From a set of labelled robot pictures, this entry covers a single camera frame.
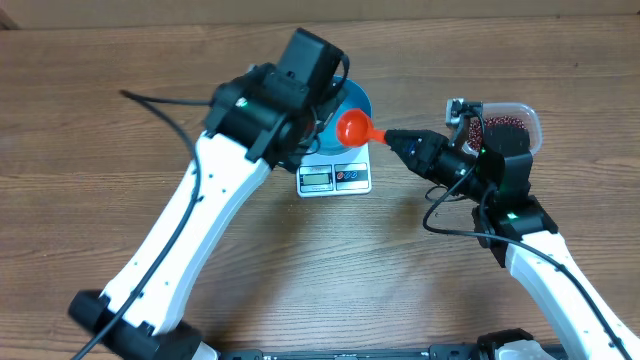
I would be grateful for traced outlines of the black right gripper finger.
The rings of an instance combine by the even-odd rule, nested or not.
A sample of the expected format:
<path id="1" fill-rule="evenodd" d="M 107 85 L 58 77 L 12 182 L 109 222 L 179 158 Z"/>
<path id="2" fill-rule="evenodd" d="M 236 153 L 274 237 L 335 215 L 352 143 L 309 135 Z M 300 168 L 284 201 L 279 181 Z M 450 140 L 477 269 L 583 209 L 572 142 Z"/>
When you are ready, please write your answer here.
<path id="1" fill-rule="evenodd" d="M 429 173 L 434 157 L 434 146 L 425 142 L 395 144 L 391 150 L 414 173 Z"/>
<path id="2" fill-rule="evenodd" d="M 448 138 L 431 130 L 387 130 L 386 144 L 392 150 L 440 149 Z"/>

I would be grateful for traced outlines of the red plastic measuring scoop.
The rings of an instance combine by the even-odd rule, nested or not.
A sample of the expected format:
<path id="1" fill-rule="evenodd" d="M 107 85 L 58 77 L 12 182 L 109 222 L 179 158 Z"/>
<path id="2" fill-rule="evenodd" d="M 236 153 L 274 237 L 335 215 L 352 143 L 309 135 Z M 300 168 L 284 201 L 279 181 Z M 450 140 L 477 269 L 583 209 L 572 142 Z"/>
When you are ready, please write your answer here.
<path id="1" fill-rule="evenodd" d="M 385 133 L 376 129 L 371 117 L 359 108 L 345 111 L 336 123 L 336 137 L 345 147 L 356 148 L 370 141 L 385 144 Z"/>

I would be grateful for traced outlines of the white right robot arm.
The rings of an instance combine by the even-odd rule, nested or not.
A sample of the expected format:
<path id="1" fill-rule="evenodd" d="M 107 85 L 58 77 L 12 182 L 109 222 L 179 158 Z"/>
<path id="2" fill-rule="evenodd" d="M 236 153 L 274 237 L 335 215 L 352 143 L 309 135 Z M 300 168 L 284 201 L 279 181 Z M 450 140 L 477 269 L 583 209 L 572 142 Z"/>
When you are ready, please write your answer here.
<path id="1" fill-rule="evenodd" d="M 406 167 L 474 202 L 474 228 L 462 231 L 489 249 L 543 312 L 571 359 L 636 359 L 639 338 L 611 310 L 572 258 L 550 215 L 530 193 L 527 130 L 484 130 L 476 156 L 429 130 L 388 130 L 386 144 Z"/>

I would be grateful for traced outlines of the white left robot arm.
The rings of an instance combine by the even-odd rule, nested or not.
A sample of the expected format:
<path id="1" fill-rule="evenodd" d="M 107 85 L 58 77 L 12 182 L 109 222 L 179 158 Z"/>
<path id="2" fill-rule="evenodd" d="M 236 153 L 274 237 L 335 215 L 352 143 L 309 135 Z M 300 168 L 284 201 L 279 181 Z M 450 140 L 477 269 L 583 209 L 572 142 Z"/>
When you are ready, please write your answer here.
<path id="1" fill-rule="evenodd" d="M 193 286 L 225 229 L 272 170 L 295 172 L 343 102 L 348 56 L 297 29 L 276 63 L 221 84 L 174 195 L 123 269 L 101 290 L 76 294 L 68 312 L 124 359 L 215 359 L 188 325 Z"/>

